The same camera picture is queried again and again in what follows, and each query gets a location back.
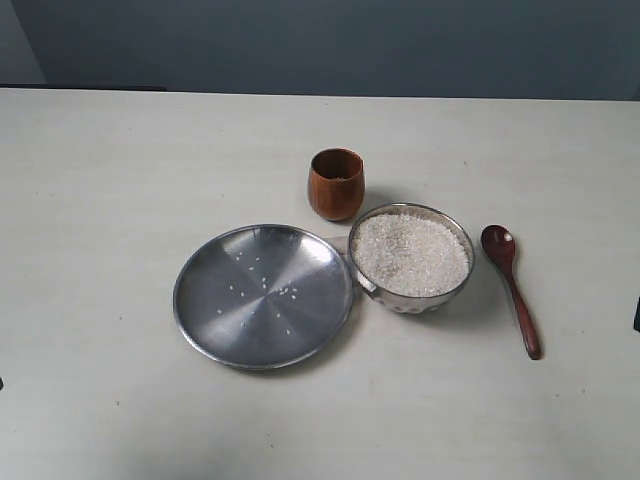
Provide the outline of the dark red wooden spoon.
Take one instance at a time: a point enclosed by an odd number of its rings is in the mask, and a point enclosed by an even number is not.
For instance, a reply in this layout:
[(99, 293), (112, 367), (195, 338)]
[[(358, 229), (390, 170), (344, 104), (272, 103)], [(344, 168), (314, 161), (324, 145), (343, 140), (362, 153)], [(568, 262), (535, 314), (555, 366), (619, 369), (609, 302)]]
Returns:
[(480, 241), (486, 256), (504, 277), (529, 358), (534, 361), (540, 360), (542, 347), (538, 333), (514, 276), (517, 253), (514, 237), (501, 225), (489, 225), (483, 229)]

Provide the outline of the steel bowl of rice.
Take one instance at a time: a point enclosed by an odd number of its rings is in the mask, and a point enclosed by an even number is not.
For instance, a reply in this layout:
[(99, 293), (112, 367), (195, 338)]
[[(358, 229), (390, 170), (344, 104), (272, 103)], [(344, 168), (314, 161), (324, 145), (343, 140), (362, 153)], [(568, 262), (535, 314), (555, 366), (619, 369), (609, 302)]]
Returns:
[(471, 277), (475, 251), (450, 216), (415, 203), (389, 203), (362, 214), (347, 240), (352, 275), (372, 300), (400, 314), (449, 303)]

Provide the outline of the clear tape on table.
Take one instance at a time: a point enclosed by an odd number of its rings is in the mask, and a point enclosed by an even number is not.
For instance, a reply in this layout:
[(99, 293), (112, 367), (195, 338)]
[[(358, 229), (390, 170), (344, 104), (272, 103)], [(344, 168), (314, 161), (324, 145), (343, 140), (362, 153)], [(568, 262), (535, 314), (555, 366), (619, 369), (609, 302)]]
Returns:
[(341, 256), (348, 255), (349, 237), (347, 235), (328, 237), (326, 238), (326, 242), (329, 243)]

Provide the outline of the brown wooden cup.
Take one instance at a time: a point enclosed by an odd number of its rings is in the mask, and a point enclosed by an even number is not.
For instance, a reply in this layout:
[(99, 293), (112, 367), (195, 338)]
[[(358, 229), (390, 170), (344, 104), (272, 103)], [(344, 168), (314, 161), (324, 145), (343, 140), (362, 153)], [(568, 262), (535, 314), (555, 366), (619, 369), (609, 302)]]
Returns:
[(352, 218), (365, 195), (364, 163), (355, 152), (330, 148), (311, 160), (307, 198), (316, 214), (328, 221)]

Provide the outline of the round steel plate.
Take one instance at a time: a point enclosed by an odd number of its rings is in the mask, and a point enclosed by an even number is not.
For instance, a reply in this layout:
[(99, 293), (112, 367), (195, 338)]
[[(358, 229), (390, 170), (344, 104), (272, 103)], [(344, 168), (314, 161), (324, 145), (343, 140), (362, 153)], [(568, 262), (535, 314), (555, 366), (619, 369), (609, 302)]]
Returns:
[(264, 371), (321, 351), (347, 323), (356, 289), (347, 261), (298, 227), (225, 232), (182, 267), (173, 314), (197, 351), (225, 366)]

